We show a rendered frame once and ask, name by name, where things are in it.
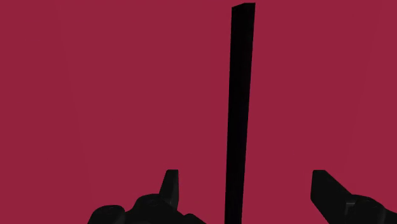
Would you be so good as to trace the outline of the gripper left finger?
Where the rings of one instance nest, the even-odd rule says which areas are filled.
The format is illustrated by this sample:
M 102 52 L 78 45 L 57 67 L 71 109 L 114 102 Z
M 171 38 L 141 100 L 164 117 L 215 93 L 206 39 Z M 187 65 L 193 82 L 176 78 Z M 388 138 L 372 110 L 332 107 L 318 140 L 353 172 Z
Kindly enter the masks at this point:
M 139 197 L 132 209 L 119 205 L 97 208 L 87 224 L 206 224 L 194 214 L 178 211 L 179 173 L 166 171 L 160 191 Z

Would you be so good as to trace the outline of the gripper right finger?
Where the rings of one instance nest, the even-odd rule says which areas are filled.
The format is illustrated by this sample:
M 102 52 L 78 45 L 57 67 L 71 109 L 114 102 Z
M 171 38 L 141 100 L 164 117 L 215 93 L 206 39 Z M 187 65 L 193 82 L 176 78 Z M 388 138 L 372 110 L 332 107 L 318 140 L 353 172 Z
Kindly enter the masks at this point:
M 397 213 L 350 193 L 326 170 L 312 171 L 310 199 L 328 224 L 397 224 Z

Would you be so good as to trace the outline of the tall thin black slab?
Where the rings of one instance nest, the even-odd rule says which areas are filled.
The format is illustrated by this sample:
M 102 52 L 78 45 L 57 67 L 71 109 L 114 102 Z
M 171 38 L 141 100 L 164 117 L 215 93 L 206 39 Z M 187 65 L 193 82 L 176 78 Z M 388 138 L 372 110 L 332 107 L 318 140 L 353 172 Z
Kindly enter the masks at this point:
M 231 9 L 224 224 L 242 224 L 255 3 Z

